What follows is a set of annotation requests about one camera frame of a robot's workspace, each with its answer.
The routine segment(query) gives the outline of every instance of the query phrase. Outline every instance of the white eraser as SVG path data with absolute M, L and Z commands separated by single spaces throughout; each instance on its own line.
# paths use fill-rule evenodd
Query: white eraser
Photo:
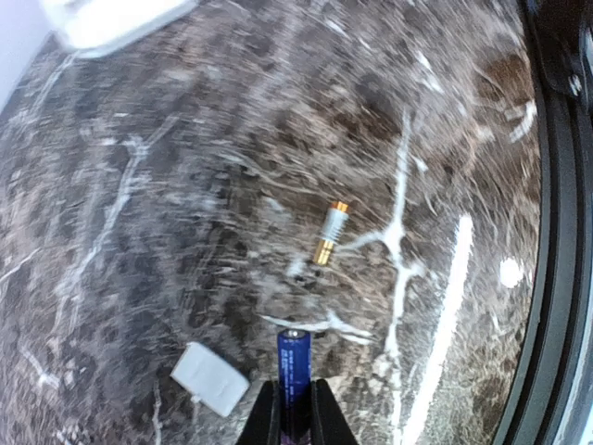
M 203 401 L 214 413 L 227 417 L 249 388 L 249 382 L 229 363 L 200 343 L 187 349 L 170 375 L 194 401 Z

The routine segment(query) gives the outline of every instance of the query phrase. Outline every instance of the marble table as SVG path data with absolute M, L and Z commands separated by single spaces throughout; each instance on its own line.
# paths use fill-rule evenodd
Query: marble table
M 487 444 L 535 120 L 512 1 L 215 0 L 103 59 L 49 42 L 0 116 L 0 443 L 232 445 L 288 325 L 360 444 Z M 170 379 L 189 341 L 252 383 L 229 418 Z

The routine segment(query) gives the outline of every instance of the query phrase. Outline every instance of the blue battery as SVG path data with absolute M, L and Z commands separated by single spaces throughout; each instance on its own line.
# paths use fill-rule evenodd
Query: blue battery
M 285 329 L 278 334 L 278 371 L 283 443 L 307 441 L 311 419 L 311 334 Z

